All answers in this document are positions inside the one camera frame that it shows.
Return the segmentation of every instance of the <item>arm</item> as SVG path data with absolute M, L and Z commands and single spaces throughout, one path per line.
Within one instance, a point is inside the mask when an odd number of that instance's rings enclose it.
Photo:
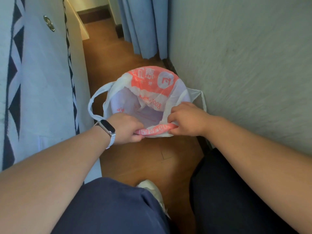
M 312 233 L 312 158 L 270 141 L 191 103 L 172 108 L 174 135 L 204 136 L 240 177 L 300 233 Z
M 117 144 L 143 138 L 133 135 L 143 128 L 134 117 L 117 113 L 107 121 Z M 50 233 L 109 143 L 95 126 L 0 173 L 1 232 Z

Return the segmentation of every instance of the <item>person's right arm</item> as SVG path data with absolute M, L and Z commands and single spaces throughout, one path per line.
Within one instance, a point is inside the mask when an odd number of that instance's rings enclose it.
M 192 103 L 173 107 L 173 135 L 203 136 L 252 190 L 299 233 L 312 233 L 312 158 L 212 116 Z

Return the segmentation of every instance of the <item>blue curtain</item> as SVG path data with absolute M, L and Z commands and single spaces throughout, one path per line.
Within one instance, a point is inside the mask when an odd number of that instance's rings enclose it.
M 167 58 L 168 0 L 118 0 L 124 39 L 135 54 Z

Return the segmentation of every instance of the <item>white plastic bag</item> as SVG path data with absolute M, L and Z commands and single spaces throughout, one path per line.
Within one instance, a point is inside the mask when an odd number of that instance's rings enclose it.
M 107 93 L 103 104 L 103 117 L 94 115 L 91 107 L 94 98 Z M 124 112 L 143 123 L 146 129 L 136 131 L 146 137 L 169 137 L 168 130 L 176 128 L 168 123 L 171 108 L 181 102 L 193 102 L 202 97 L 203 109 L 206 103 L 202 91 L 187 88 L 173 72 L 158 66 L 147 66 L 124 73 L 117 81 L 99 88 L 88 104 L 90 116 L 97 120 L 109 118 L 112 114 Z

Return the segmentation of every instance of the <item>watch face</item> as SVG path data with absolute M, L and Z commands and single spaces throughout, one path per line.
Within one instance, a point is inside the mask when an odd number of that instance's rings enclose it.
M 115 128 L 112 127 L 112 125 L 109 124 L 108 121 L 106 121 L 106 120 L 101 120 L 101 124 L 102 124 L 110 133 L 115 133 Z

